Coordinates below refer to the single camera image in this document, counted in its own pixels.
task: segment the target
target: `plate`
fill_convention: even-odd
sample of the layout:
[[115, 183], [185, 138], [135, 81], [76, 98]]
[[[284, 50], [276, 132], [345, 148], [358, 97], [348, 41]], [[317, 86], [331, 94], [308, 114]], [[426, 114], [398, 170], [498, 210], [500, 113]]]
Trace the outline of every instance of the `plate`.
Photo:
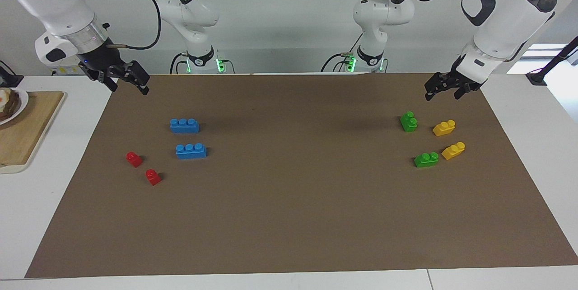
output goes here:
[[4, 121], [0, 121], [0, 125], [6, 124], [9, 121], [12, 121], [13, 119], [15, 119], [15, 117], [20, 115], [20, 113], [22, 113], [22, 111], [26, 108], [26, 105], [28, 105], [28, 93], [27, 92], [25, 92], [22, 89], [18, 89], [18, 88], [11, 88], [11, 89], [14, 90], [18, 94], [18, 96], [20, 96], [20, 107], [18, 107], [18, 110], [14, 113], [14, 115], [5, 119]]

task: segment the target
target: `lego brick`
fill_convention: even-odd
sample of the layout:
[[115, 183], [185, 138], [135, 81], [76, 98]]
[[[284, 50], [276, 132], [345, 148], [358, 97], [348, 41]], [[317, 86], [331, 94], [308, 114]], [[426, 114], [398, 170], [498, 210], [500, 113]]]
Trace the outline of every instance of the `lego brick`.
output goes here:
[[207, 148], [202, 143], [182, 145], [176, 147], [177, 158], [180, 160], [200, 159], [207, 157]]
[[135, 154], [134, 152], [129, 152], [126, 154], [126, 160], [128, 161], [128, 163], [132, 164], [133, 167], [138, 167], [140, 166], [140, 164], [143, 163], [143, 159], [141, 157], [139, 157], [137, 154]]
[[158, 173], [154, 170], [154, 169], [149, 169], [146, 171], [146, 177], [149, 180], [149, 183], [151, 185], [157, 185], [158, 183], [160, 183], [162, 181], [161, 177], [158, 175]]
[[199, 133], [200, 125], [194, 119], [171, 119], [171, 131], [173, 133]]
[[439, 154], [432, 152], [431, 154], [422, 154], [414, 159], [415, 166], [418, 168], [432, 167], [438, 164]]
[[433, 130], [436, 137], [448, 135], [456, 129], [456, 122], [449, 120], [447, 122], [442, 122], [436, 125]]
[[417, 129], [417, 119], [413, 117], [413, 112], [407, 112], [403, 114], [399, 120], [401, 121], [401, 126], [403, 127], [404, 131], [413, 132], [415, 129]]
[[464, 144], [464, 142], [458, 142], [456, 144], [453, 144], [452, 146], [447, 147], [442, 152], [442, 156], [446, 158], [446, 160], [450, 160], [462, 154], [462, 152], [464, 152], [465, 149], [466, 144]]

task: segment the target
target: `table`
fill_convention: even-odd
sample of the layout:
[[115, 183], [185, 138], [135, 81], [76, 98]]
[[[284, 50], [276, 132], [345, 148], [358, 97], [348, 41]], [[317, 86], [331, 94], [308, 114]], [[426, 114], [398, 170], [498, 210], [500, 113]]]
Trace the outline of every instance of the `table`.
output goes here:
[[[578, 266], [17, 280], [23, 278], [110, 96], [106, 88], [85, 77], [28, 77], [21, 87], [27, 91], [64, 90], [68, 95], [31, 166], [16, 175], [0, 175], [0, 279], [14, 280], [0, 282], [0, 289], [91, 286], [152, 289], [158, 284], [189, 289], [578, 287]], [[578, 125], [547, 88], [531, 86], [524, 76], [494, 75], [482, 90], [576, 251], [578, 183], [572, 158], [578, 158]]]

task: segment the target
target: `red lego brick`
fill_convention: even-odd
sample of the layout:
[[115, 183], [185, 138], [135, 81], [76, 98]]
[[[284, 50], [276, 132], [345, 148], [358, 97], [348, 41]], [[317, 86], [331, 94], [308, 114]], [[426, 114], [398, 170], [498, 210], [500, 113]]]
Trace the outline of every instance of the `red lego brick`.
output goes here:
[[139, 157], [138, 155], [136, 155], [134, 152], [129, 152], [126, 154], [126, 160], [128, 161], [128, 163], [132, 164], [133, 167], [138, 167], [140, 166], [140, 164], [143, 163], [143, 160], [141, 157]]
[[149, 169], [146, 171], [146, 177], [149, 180], [151, 185], [157, 185], [162, 181], [161, 177], [154, 169]]

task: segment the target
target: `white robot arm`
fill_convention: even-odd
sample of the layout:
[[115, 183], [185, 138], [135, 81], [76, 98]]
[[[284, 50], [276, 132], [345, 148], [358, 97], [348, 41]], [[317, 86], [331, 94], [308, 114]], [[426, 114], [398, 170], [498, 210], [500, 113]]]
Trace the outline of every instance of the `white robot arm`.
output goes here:
[[77, 55], [81, 67], [92, 80], [114, 91], [119, 78], [138, 86], [147, 94], [149, 75], [136, 61], [125, 63], [104, 29], [84, 0], [18, 0], [36, 16], [46, 33], [36, 43], [37, 54], [44, 63], [54, 63]]
[[502, 63], [512, 61], [525, 43], [554, 16], [558, 0], [462, 0], [468, 20], [479, 27], [450, 72], [425, 84], [425, 98], [452, 88], [460, 99], [477, 91]]
[[380, 67], [387, 43], [385, 26], [411, 21], [413, 0], [362, 0], [355, 5], [353, 19], [363, 30], [357, 48], [357, 68], [374, 72]]
[[[426, 84], [426, 99], [458, 88], [456, 99], [479, 90], [497, 66], [516, 57], [524, 43], [554, 14], [557, 0], [462, 0], [462, 10], [479, 27], [462, 55], [447, 73]], [[411, 0], [362, 0], [354, 19], [363, 30], [357, 49], [358, 67], [375, 71], [387, 42], [386, 26], [408, 23], [415, 8]]]
[[193, 72], [221, 71], [205, 27], [219, 20], [219, 11], [210, 0], [159, 0], [163, 20], [173, 26], [185, 41], [186, 56]]

